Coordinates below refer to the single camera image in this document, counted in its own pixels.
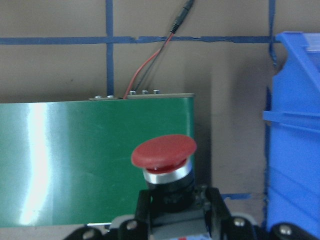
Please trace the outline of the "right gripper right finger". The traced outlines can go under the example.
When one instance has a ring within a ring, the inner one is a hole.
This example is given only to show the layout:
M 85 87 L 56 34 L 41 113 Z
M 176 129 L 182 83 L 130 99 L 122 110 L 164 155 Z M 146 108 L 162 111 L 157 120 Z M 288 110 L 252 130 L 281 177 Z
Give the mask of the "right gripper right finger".
M 251 240 L 253 226 L 243 216 L 232 215 L 219 190 L 208 187 L 205 197 L 210 202 L 210 210 L 205 214 L 208 233 L 213 240 Z

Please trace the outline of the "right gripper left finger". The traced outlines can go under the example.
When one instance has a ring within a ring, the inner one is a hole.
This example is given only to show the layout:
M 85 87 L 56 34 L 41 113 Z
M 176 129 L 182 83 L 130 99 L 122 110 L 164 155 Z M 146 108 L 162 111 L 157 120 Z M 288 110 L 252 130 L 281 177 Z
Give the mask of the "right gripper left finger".
M 119 240 L 148 240 L 150 231 L 151 194 L 141 190 L 132 219 L 125 220 L 118 228 Z

